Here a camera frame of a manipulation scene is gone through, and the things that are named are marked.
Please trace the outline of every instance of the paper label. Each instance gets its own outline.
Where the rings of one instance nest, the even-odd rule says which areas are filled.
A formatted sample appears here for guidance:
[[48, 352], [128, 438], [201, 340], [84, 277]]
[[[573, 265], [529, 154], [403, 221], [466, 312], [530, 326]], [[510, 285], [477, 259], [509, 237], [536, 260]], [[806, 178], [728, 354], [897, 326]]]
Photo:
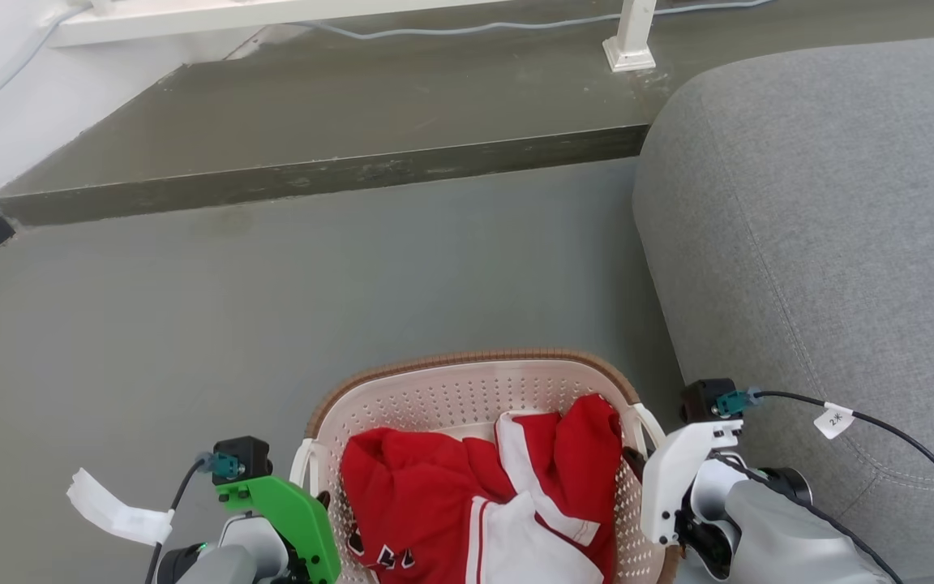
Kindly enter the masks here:
[[171, 535], [174, 511], [152, 511], [129, 507], [99, 484], [85, 469], [78, 469], [67, 498], [82, 517], [93, 525], [124, 539], [153, 546]]
[[824, 413], [814, 420], [816, 428], [827, 436], [827, 440], [834, 440], [835, 436], [841, 435], [850, 425], [852, 425], [853, 410], [848, 407], [841, 407], [838, 404], [827, 402], [824, 404]]

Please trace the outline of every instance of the cable connector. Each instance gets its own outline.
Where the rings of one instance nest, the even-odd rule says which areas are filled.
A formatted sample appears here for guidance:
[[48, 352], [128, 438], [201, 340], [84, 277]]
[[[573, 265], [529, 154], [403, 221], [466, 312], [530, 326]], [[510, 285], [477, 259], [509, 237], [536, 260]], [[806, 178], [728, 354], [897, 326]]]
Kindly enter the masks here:
[[748, 388], [746, 392], [734, 391], [723, 394], [716, 398], [713, 414], [722, 418], [729, 418], [732, 415], [743, 413], [749, 406], [759, 406], [763, 402], [762, 398], [756, 397], [759, 392], [759, 388]]
[[198, 472], [211, 473], [226, 480], [233, 480], [244, 474], [244, 470], [246, 470], [236, 456], [221, 452], [201, 452], [201, 454], [197, 455], [197, 461], [204, 461], [204, 464], [197, 469]]

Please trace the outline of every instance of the black cable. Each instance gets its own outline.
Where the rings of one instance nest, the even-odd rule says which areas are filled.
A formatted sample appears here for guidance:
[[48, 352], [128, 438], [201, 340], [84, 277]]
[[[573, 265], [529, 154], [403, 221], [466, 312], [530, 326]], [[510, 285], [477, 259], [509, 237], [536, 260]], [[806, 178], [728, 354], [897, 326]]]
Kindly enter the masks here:
[[[796, 399], [798, 400], [798, 402], [812, 403], [814, 404], [814, 406], [822, 406], [822, 407], [825, 406], [825, 403], [823, 402], [823, 400], [815, 399], [815, 398], [807, 397], [807, 396], [802, 396], [798, 394], [792, 394], [789, 392], [755, 392], [753, 393], [752, 396], [753, 398], [786, 397], [789, 399]], [[860, 414], [859, 411], [853, 411], [852, 415], [853, 415], [853, 418], [856, 418], [857, 420], [863, 420], [864, 422], [870, 422], [874, 424], [875, 426], [878, 426], [878, 428], [889, 430], [889, 432], [892, 432], [893, 435], [901, 437], [901, 439], [903, 439], [907, 444], [910, 444], [910, 446], [917, 448], [918, 451], [921, 454], [923, 454], [925, 458], [929, 459], [929, 461], [931, 461], [934, 465], [934, 454], [932, 454], [932, 451], [924, 447], [924, 444], [919, 443], [919, 441], [915, 439], [912, 439], [912, 437], [908, 436], [907, 433], [905, 433], [903, 430], [894, 427], [892, 424], [882, 422], [881, 420], [878, 420], [878, 418], [874, 418], [871, 415]]]
[[[766, 480], [764, 477], [760, 477], [758, 474], [753, 473], [751, 470], [744, 468], [744, 466], [738, 465], [737, 462], [731, 461], [726, 456], [723, 456], [722, 454], [719, 454], [718, 452], [713, 452], [712, 458], [715, 458], [716, 461], [722, 462], [723, 465], [729, 466], [731, 469], [737, 470], [737, 472], [744, 474], [744, 476], [749, 477], [749, 479], [762, 483], [766, 485], [766, 487], [771, 488], [769, 481]], [[853, 544], [855, 544], [857, 548], [860, 548], [860, 550], [863, 550], [864, 554], [871, 556], [871, 559], [874, 560], [874, 563], [876, 563], [876, 565], [878, 565], [878, 568], [883, 569], [885, 573], [887, 573], [889, 577], [892, 578], [894, 582], [896, 582], [896, 584], [903, 584], [903, 580], [900, 580], [900, 577], [898, 576], [898, 574], [896, 574], [896, 572], [894, 572], [894, 570], [890, 568], [889, 563], [886, 563], [885, 560], [883, 560], [881, 556], [878, 555], [877, 552], [872, 550], [871, 547], [868, 546], [866, 543], [864, 543], [862, 539], [857, 537], [855, 533], [853, 533], [852, 531], [849, 531], [849, 528], [846, 528], [846, 526], [842, 525], [840, 522], [835, 521], [834, 517], [831, 517], [831, 515], [824, 513], [824, 511], [820, 511], [818, 508], [812, 506], [811, 503], [802, 501], [797, 496], [788, 495], [788, 494], [785, 494], [785, 492], [775, 491], [775, 489], [774, 489], [774, 492], [779, 492], [779, 494], [783, 495], [790, 502], [795, 503], [799, 507], [802, 507], [805, 510], [809, 511], [809, 513], [812, 513], [816, 515], [816, 517], [822, 518], [822, 520], [828, 522], [828, 524], [830, 524], [831, 527], [833, 527], [834, 529], [837, 529], [838, 533], [841, 533], [841, 535], [845, 535], [846, 537], [848, 537], [848, 539], [852, 539]]]
[[[178, 507], [178, 502], [182, 501], [182, 494], [186, 492], [186, 487], [190, 484], [190, 479], [193, 478], [193, 473], [197, 472], [201, 466], [204, 465], [203, 458], [197, 458], [197, 462], [193, 463], [193, 466], [190, 466], [189, 470], [186, 470], [186, 476], [182, 477], [182, 484], [178, 485], [178, 491], [175, 492], [175, 498], [171, 500], [171, 507], [168, 507], [169, 510], [174, 511]], [[153, 574], [156, 572], [156, 563], [161, 558], [161, 544], [158, 543], [156, 546], [153, 546], [153, 555], [149, 558], [149, 569], [146, 570], [146, 580], [145, 584], [153, 584]]]

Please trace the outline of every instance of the red clothing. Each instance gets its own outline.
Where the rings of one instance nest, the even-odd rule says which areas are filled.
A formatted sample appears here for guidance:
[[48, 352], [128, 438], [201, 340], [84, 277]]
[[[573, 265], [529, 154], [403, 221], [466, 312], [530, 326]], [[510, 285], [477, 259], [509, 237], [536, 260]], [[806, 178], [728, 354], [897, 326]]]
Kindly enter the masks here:
[[503, 414], [496, 441], [389, 428], [349, 440], [341, 477], [359, 527], [349, 550], [381, 584], [500, 584], [518, 569], [611, 584], [615, 410], [592, 395], [563, 418]]

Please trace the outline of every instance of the brown basket rim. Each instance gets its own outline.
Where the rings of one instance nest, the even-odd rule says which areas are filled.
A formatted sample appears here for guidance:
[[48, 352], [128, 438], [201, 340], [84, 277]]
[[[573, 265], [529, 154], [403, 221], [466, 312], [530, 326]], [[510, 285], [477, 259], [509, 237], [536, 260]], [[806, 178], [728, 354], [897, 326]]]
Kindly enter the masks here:
[[319, 437], [319, 429], [323, 426], [323, 418], [326, 418], [330, 408], [337, 403], [338, 399], [341, 399], [342, 396], [347, 394], [347, 392], [352, 391], [353, 388], [361, 384], [365, 384], [367, 381], [448, 365], [464, 365], [464, 363], [483, 363], [490, 361], [522, 361], [522, 359], [529, 359], [529, 361], [549, 359], [549, 361], [582, 363], [582, 365], [596, 369], [605, 375], [608, 380], [611, 380], [612, 384], [615, 384], [615, 387], [622, 392], [623, 397], [626, 398], [626, 403], [629, 403], [630, 406], [641, 401], [636, 394], [636, 389], [633, 388], [629, 380], [626, 380], [626, 376], [623, 375], [622, 372], [615, 369], [611, 363], [599, 358], [599, 356], [587, 354], [587, 352], [584, 351], [552, 348], [463, 351], [456, 352], [456, 354], [439, 354], [427, 356], [423, 359], [412, 359], [412, 361], [394, 363], [394, 365], [375, 367], [353, 375], [342, 382], [342, 384], [338, 385], [337, 389], [330, 392], [323, 398], [323, 401], [315, 407], [315, 411], [312, 411], [311, 418], [308, 419], [308, 426], [305, 428], [305, 437], [312, 440]]

